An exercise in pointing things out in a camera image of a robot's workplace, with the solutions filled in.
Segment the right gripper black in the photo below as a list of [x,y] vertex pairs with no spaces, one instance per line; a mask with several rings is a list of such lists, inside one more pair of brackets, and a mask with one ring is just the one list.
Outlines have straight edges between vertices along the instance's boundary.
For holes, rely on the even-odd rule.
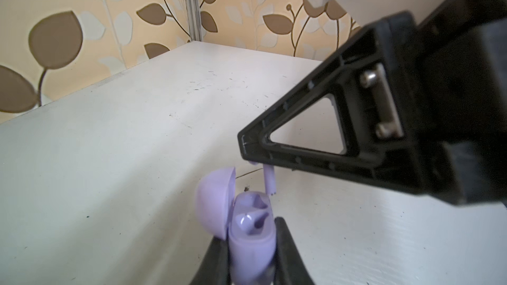
[[[506,0],[418,0],[411,12],[364,26],[241,130],[243,159],[453,205],[504,202]],[[325,98],[342,153],[273,141]]]

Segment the purple earbud charging case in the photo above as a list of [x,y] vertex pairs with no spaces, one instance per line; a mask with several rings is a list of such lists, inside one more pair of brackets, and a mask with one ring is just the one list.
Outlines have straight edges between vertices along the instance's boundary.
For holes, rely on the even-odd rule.
[[199,181],[195,213],[208,233],[228,243],[234,284],[272,282],[276,226],[266,193],[237,195],[236,168],[215,170]]

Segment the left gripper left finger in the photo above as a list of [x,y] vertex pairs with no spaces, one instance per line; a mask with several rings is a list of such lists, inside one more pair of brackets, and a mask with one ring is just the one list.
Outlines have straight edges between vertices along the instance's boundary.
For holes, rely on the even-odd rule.
[[214,237],[190,285],[230,285],[229,251],[226,240]]

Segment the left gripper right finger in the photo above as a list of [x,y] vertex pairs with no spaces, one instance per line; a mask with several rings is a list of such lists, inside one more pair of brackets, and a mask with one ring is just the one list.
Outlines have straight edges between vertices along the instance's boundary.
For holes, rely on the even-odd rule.
[[314,285],[284,218],[277,217],[275,285]]

